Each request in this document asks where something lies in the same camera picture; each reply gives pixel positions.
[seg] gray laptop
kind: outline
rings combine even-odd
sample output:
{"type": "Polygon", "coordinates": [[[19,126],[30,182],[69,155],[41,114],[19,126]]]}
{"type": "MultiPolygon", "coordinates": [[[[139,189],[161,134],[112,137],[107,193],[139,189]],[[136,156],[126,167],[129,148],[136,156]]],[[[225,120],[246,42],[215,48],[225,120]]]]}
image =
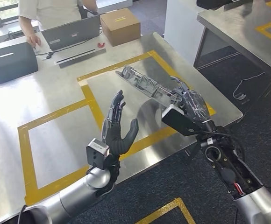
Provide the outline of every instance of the gray laptop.
{"type": "Polygon", "coordinates": [[[99,36],[100,15],[88,17],[42,32],[52,50],[99,36]]]}

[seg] metal table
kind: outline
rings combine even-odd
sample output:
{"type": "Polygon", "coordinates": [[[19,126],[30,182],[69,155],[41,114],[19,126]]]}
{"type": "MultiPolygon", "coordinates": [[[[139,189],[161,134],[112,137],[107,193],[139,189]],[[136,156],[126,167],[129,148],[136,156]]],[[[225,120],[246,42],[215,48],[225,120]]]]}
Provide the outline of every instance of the metal table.
{"type": "Polygon", "coordinates": [[[181,76],[213,108],[216,125],[242,116],[156,33],[66,68],[53,66],[0,85],[0,217],[83,176],[85,147],[100,137],[101,120],[120,89],[126,102],[122,134],[135,117],[140,130],[130,152],[122,157],[118,183],[195,141],[162,124],[163,108],[115,74],[126,63],[167,87],[176,85],[168,74],[181,76]]]}
{"type": "MultiPolygon", "coordinates": [[[[244,0],[231,3],[215,11],[201,12],[198,20],[206,27],[205,34],[209,29],[271,73],[271,1],[266,2],[244,0]]],[[[200,48],[203,47],[204,40],[203,37],[200,48]]]]}

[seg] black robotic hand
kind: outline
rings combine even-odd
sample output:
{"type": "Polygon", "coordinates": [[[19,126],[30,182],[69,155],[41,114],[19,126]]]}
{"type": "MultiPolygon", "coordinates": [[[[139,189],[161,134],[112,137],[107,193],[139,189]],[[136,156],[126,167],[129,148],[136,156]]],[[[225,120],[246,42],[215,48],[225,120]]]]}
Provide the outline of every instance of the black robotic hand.
{"type": "Polygon", "coordinates": [[[120,90],[114,97],[101,131],[101,140],[110,147],[111,154],[117,156],[128,152],[139,132],[138,119],[133,119],[126,136],[121,138],[120,120],[122,110],[126,105],[125,102],[121,102],[124,98],[123,93],[120,90]]]}

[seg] window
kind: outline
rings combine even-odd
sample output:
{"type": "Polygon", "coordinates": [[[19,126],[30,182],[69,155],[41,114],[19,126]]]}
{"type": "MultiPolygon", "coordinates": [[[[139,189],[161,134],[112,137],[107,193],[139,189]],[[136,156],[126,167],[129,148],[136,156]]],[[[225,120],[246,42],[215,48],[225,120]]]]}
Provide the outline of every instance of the window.
{"type": "Polygon", "coordinates": [[[0,18],[2,20],[17,15],[18,15],[18,8],[17,7],[0,12],[0,18]]]}
{"type": "Polygon", "coordinates": [[[18,3],[18,0],[0,0],[0,7],[11,6],[18,3]]]}
{"type": "Polygon", "coordinates": [[[17,19],[17,7],[18,0],[0,0],[0,27],[5,22],[17,19]]]}

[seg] cardboard box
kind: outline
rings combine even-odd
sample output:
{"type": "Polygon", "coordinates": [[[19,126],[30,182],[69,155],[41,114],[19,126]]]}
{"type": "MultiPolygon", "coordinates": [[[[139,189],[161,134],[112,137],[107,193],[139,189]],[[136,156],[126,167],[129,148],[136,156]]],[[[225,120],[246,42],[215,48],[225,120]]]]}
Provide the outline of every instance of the cardboard box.
{"type": "Polygon", "coordinates": [[[141,24],[127,8],[100,16],[104,34],[113,46],[126,43],[141,36],[141,24]]]}

